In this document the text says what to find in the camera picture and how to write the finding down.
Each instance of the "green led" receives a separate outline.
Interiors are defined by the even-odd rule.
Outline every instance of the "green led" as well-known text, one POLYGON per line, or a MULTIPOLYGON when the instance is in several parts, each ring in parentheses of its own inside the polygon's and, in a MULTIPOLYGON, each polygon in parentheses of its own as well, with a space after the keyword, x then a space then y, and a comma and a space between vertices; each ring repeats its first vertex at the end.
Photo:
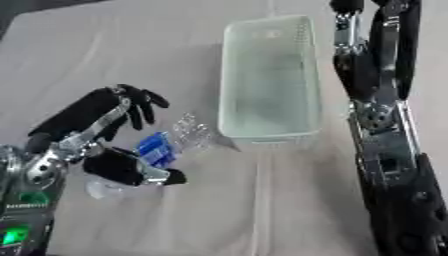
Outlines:
POLYGON ((2 245, 11 245, 22 242, 28 237, 28 227, 13 227, 6 229, 2 245))
POLYGON ((20 201, 26 204, 48 204, 48 197, 42 192, 27 192, 20 194, 20 201))

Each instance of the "table surface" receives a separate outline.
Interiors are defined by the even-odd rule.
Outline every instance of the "table surface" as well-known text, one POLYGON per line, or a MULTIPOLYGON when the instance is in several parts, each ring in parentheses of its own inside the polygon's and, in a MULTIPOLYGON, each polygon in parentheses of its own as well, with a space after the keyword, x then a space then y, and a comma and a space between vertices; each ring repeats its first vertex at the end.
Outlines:
MULTIPOLYGON (((368 9, 365 21, 375 8, 368 9)), ((445 31, 446 12, 447 1, 424 2, 410 99, 442 188, 448 187, 448 36, 439 31, 445 31)), ((376 255, 345 122, 347 98, 332 69, 333 14, 326 0, 115 0, 20 15, 0 44, 0 141, 22 144, 33 125, 90 90, 117 83, 160 93, 172 106, 157 110, 161 125, 143 132, 125 127, 114 145, 132 147, 188 110, 215 124, 225 26, 272 14, 314 20, 324 103, 316 145, 239 152, 221 138, 177 163, 187 185, 147 187, 124 200, 88 197, 87 177, 75 167, 51 253, 376 255)))

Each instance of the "clear plastic bottle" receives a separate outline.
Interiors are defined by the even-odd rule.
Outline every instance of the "clear plastic bottle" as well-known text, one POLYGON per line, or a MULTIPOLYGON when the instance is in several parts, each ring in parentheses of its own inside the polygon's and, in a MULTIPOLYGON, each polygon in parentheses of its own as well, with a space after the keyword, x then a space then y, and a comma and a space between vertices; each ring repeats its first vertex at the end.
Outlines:
POLYGON ((204 150, 213 137, 208 125, 193 113, 185 113, 168 131, 143 139, 138 154, 151 166, 166 168, 187 151, 204 150))
MULTIPOLYGON (((210 146, 213 138, 209 126, 194 113, 185 113, 170 129, 141 140, 135 152, 147 164, 156 168, 167 168, 188 151, 199 153, 210 146)), ((96 177, 86 184, 87 193, 95 199, 123 198, 132 195, 138 187, 130 187, 96 177)))

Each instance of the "translucent bin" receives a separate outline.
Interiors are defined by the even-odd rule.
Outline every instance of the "translucent bin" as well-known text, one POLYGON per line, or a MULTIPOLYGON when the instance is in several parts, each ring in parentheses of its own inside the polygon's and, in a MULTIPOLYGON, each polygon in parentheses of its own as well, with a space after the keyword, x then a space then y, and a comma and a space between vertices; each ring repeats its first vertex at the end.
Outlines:
POLYGON ((218 127, 242 143, 308 146, 321 125, 312 24, 285 16, 225 30, 218 127))

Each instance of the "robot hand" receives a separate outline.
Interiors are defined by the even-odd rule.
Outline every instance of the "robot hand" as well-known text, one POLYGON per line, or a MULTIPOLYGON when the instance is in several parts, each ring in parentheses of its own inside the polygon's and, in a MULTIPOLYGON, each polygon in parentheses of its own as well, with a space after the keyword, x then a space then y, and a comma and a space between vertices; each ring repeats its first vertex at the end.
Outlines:
POLYGON ((106 141, 111 141, 128 118, 131 120, 134 129, 141 130, 143 126, 142 116, 148 124, 154 123, 152 104, 161 108, 169 106, 167 100, 153 92, 120 84, 115 88, 97 89, 87 94, 44 121, 28 135, 48 134, 50 141, 59 142, 73 132, 80 133, 88 129, 102 116, 119 106, 121 104, 120 99, 130 100, 126 115, 104 125, 101 131, 97 130, 94 139, 104 138, 106 141))
POLYGON ((151 167, 134 152, 115 147, 105 149, 101 155, 87 158, 83 168, 87 173, 128 186, 140 186, 144 183, 167 186, 187 181, 179 170, 151 167))

